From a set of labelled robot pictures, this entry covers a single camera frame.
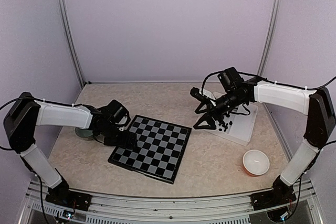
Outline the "black grey chessboard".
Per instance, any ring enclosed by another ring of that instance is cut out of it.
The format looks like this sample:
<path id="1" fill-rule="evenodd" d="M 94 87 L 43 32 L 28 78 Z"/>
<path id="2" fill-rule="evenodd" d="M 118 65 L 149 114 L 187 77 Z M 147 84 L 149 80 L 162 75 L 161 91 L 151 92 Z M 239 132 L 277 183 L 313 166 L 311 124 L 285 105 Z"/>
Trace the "black grey chessboard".
<path id="1" fill-rule="evenodd" d="M 175 182 L 192 129 L 136 115 L 128 130 L 136 134 L 137 148 L 116 147 L 108 162 L 162 182 Z"/>

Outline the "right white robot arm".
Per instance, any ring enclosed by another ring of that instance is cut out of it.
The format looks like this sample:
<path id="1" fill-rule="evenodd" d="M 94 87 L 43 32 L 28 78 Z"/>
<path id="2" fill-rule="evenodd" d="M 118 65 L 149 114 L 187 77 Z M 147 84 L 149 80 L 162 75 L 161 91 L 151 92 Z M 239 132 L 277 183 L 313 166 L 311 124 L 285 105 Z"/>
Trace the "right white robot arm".
<path id="1" fill-rule="evenodd" d="M 225 94 L 219 98 L 210 97 L 204 92 L 206 79 L 200 88 L 192 88 L 190 94 L 200 105 L 195 110 L 200 115 L 193 128 L 196 130 L 215 130 L 224 122 L 224 114 L 232 112 L 240 105 L 262 103 L 266 108 L 278 106 L 288 110 L 293 119 L 280 123 L 279 116 L 272 119 L 283 136 L 285 129 L 292 129 L 292 136 L 301 131 L 302 143 L 297 146 L 287 167 L 279 176 L 281 185 L 269 192 L 269 201 L 273 205 L 281 204 L 289 196 L 287 187 L 293 185 L 315 163 L 320 151 L 331 144 L 329 140 L 335 129 L 335 110 L 329 90 L 324 84 L 317 88 L 299 87 L 291 84 L 271 81 L 256 74 L 239 72 L 235 67 L 208 74 L 216 75 L 224 88 Z"/>

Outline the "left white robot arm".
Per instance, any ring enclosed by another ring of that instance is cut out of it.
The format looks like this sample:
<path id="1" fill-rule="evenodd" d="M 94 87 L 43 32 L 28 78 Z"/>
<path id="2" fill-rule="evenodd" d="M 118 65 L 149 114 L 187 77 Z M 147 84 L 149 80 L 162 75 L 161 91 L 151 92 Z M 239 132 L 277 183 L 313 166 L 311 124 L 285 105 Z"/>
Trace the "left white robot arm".
<path id="1" fill-rule="evenodd" d="M 73 201 L 73 193 L 67 181 L 50 163 L 36 137 L 39 128 L 72 127 L 88 130 L 94 136 L 102 136 L 106 146 L 132 150 L 137 147 L 137 136 L 126 129 L 130 123 L 128 109 L 117 100 L 96 108 L 88 104 L 65 104 L 34 97 L 23 92 L 1 106 L 10 106 L 3 119 L 8 139 L 7 151 L 17 153 L 23 162 L 39 177 L 60 204 Z"/>

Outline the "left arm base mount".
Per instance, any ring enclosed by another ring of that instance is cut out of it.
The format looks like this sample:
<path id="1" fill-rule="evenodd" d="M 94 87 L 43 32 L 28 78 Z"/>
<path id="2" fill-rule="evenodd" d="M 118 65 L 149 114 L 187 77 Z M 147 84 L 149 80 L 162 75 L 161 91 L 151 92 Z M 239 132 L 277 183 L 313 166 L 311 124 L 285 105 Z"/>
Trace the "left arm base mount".
<path id="1" fill-rule="evenodd" d="M 65 198 L 61 199 L 52 193 L 46 195 L 46 201 L 74 210 L 88 211 L 92 196 L 90 194 L 80 193 L 76 191 L 68 191 Z"/>

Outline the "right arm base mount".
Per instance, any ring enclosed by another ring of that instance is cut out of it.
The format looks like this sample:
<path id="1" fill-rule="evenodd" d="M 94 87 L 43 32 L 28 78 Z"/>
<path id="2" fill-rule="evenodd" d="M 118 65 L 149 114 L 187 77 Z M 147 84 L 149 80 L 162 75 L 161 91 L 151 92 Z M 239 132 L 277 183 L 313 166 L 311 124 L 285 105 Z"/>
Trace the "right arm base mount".
<path id="1" fill-rule="evenodd" d="M 288 193 L 285 196 L 276 196 L 273 190 L 254 193 L 250 196 L 250 199 L 254 211 L 288 204 L 297 200 L 295 193 Z"/>

